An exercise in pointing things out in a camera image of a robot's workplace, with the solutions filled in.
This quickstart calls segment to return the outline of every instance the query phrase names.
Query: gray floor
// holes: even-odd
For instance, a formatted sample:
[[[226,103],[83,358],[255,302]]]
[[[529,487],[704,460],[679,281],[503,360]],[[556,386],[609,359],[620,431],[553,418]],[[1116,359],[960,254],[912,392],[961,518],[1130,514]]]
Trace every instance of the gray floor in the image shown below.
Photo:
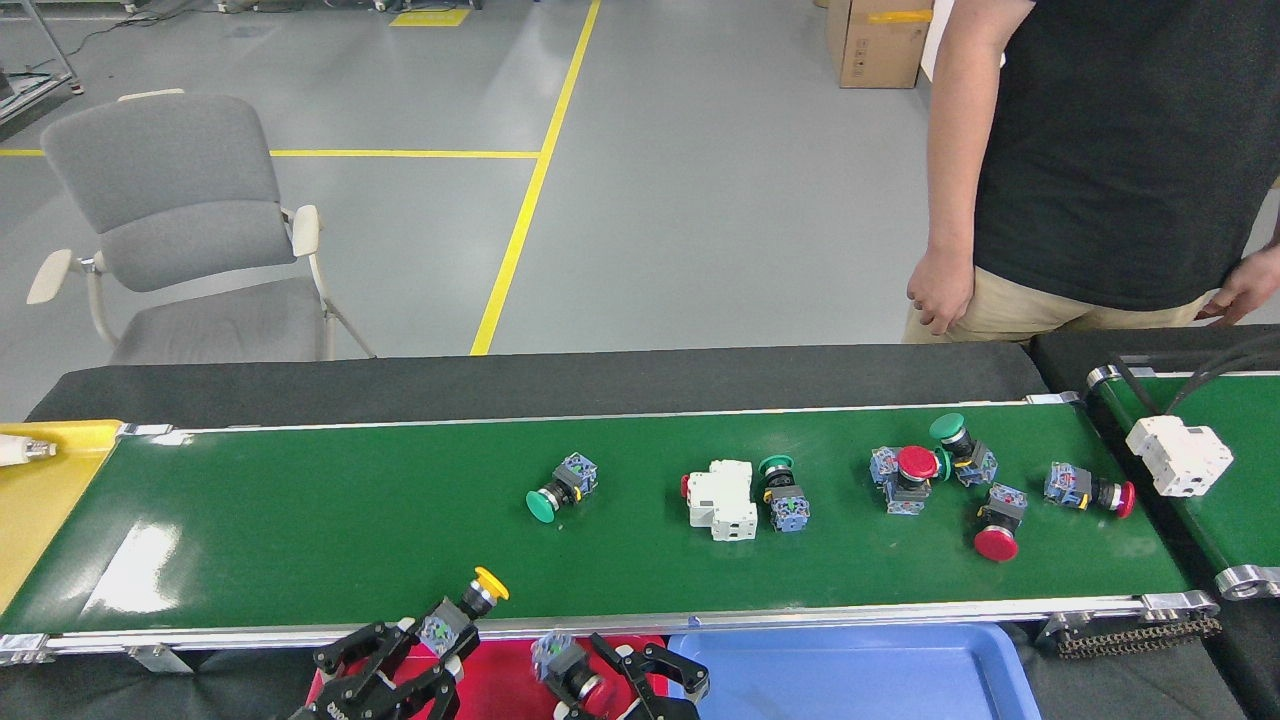
[[[311,3],[120,28],[73,58],[87,94],[59,94],[0,128],[0,150],[37,147],[52,119],[122,94],[177,86],[248,100],[274,149],[536,151],[588,6],[489,0],[445,29]],[[95,8],[50,13],[68,50],[123,17]],[[838,90],[823,13],[809,0],[605,0],[492,352],[897,340],[927,232],[928,88]],[[13,18],[0,15],[10,72],[47,56]],[[287,205],[320,206],[335,297],[379,354],[471,350],[532,160],[276,168]],[[1277,195],[1254,246],[1270,237]],[[109,355],[76,278],[54,302],[23,305],[60,247],[93,243],[45,160],[0,156],[0,420]],[[122,328],[138,307],[276,275],[146,297],[109,288],[111,315]],[[1280,304],[1251,319],[1280,320]],[[342,350],[355,356],[352,343]]]

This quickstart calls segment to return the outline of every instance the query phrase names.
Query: gray chair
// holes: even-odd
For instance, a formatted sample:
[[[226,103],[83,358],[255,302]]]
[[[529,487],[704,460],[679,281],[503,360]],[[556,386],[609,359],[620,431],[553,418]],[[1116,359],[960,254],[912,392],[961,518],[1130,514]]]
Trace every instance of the gray chair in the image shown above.
[[[113,365],[332,360],[337,323],[374,356],[334,306],[316,259],[314,205],[289,213],[257,114],[243,100],[161,91],[63,118],[41,136],[102,250],[52,252],[27,304],[84,274],[97,333]],[[142,310],[116,338],[106,322],[104,273],[134,292],[306,258],[310,275]]]

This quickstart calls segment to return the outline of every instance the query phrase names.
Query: green conveyor belt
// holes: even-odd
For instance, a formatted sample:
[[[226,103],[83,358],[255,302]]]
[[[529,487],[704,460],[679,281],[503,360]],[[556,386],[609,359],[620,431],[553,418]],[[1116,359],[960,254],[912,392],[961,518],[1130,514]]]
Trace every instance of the green conveyor belt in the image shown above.
[[[1139,509],[1044,503],[1051,460],[1116,477],[1082,410],[963,409],[1028,491],[1006,564],[970,539],[986,488],[890,516],[870,450],[927,443],[946,410],[708,414],[220,430],[122,439],[0,632],[349,624],[421,612],[474,565],[511,588],[494,618],[1130,596],[1188,589]],[[524,496],[580,451],[599,489],[544,525]],[[813,503],[800,533],[760,506],[755,541],[690,528],[681,475],[785,452]]]
[[[1142,378],[1165,407],[1185,378]],[[1123,379],[1094,388],[1125,433],[1148,413]],[[1188,425],[1208,425],[1235,456],[1203,497],[1170,498],[1215,571],[1239,565],[1280,566],[1280,377],[1225,375],[1187,396],[1174,411]]]

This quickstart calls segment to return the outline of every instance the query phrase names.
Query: conveyor chain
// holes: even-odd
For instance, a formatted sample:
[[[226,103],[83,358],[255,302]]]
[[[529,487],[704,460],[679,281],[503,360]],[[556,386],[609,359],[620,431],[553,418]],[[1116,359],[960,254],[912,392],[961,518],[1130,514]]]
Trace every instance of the conveyor chain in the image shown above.
[[[1106,655],[1137,655],[1153,650],[1165,650],[1197,638],[1211,638],[1222,632],[1222,624],[1215,618],[1167,623],[1137,630],[1124,630],[1105,635],[1068,638],[1057,644],[1062,660],[1084,660]]]

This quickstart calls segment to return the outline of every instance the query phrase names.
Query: metal rack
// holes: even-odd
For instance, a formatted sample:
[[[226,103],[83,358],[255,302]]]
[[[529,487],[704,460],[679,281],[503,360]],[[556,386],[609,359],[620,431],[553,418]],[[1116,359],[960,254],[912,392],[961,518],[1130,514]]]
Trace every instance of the metal rack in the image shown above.
[[[42,97],[56,90],[63,85],[69,85],[72,92],[81,95],[84,88],[81,86],[79,77],[76,70],[72,69],[70,61],[67,59],[67,54],[58,45],[54,38],[54,33],[49,31],[49,26],[45,23],[45,18],[36,9],[32,0],[18,0],[22,9],[27,13],[45,38],[49,40],[49,46],[54,50],[54,60],[61,63],[61,69],[47,74],[37,74],[32,77],[23,77],[12,82],[14,95],[12,97],[5,97],[0,100],[0,124],[4,124],[10,118],[18,115],[27,108],[31,108],[38,102]]]

